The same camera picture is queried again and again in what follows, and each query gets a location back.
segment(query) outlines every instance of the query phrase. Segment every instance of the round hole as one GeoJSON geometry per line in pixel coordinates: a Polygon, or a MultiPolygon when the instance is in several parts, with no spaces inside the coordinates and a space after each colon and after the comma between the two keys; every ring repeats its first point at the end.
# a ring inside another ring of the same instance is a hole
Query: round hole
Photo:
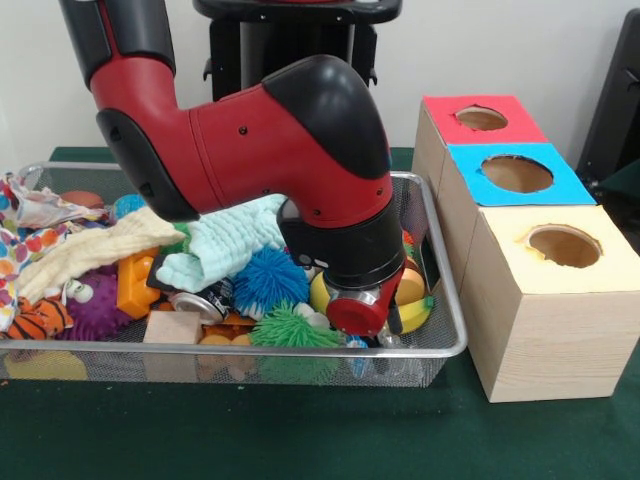
{"type": "Polygon", "coordinates": [[[497,155],[485,160],[482,171],[491,183],[518,193],[533,193],[553,185],[553,174],[544,165],[520,155],[497,155]]]}
{"type": "Polygon", "coordinates": [[[562,266],[585,268],[598,261],[600,245],[586,233],[566,225],[538,229],[529,237],[529,245],[562,266]]]}
{"type": "Polygon", "coordinates": [[[456,118],[464,126],[483,132],[500,130],[509,124],[509,121],[500,112],[479,105],[460,110],[456,113],[456,118]]]}

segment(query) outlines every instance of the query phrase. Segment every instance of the blue spiky ball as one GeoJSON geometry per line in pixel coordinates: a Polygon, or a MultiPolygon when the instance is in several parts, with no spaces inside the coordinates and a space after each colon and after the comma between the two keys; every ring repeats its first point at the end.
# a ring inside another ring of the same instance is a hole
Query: blue spiky ball
{"type": "Polygon", "coordinates": [[[273,248],[263,248],[234,278],[234,307],[244,316],[260,320],[282,302],[307,303],[309,281],[303,268],[291,257],[273,248]]]}

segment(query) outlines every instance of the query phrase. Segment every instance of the red robot arm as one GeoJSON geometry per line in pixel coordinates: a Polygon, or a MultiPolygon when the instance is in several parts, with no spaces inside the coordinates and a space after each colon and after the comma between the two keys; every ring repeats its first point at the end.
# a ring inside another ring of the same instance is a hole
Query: red robot arm
{"type": "Polygon", "coordinates": [[[331,322],[383,327],[402,275],[389,151],[368,89],[334,57],[190,110],[176,101],[164,2],[60,0],[98,124],[163,218],[193,220],[268,193],[293,258],[327,268],[331,322]]]}

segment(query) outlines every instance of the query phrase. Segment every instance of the wire mesh basket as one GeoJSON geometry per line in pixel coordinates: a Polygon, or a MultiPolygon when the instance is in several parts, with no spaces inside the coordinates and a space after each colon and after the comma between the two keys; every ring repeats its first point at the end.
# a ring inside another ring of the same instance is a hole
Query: wire mesh basket
{"type": "MultiPolygon", "coordinates": [[[[106,204],[134,193],[115,164],[42,163],[20,174],[29,188],[92,191],[106,204]]],[[[414,260],[429,281],[438,278],[428,321],[401,335],[393,348],[145,344],[142,320],[104,342],[0,341],[0,378],[427,387],[447,358],[465,349],[466,330],[427,184],[414,174],[394,172],[393,188],[402,226],[416,244],[414,260]],[[423,250],[430,252],[430,262],[423,260],[423,250]]]]}

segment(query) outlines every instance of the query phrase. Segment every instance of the yellow cloth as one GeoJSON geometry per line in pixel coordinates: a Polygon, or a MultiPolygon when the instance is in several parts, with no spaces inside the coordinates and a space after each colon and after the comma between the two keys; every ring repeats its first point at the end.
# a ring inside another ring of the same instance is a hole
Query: yellow cloth
{"type": "Polygon", "coordinates": [[[184,234],[158,217],[149,207],[130,213],[107,229],[90,229],[69,235],[40,261],[25,268],[16,287],[20,296],[37,302],[50,287],[60,287],[85,272],[111,265],[121,258],[154,247],[173,245],[184,234]]]}

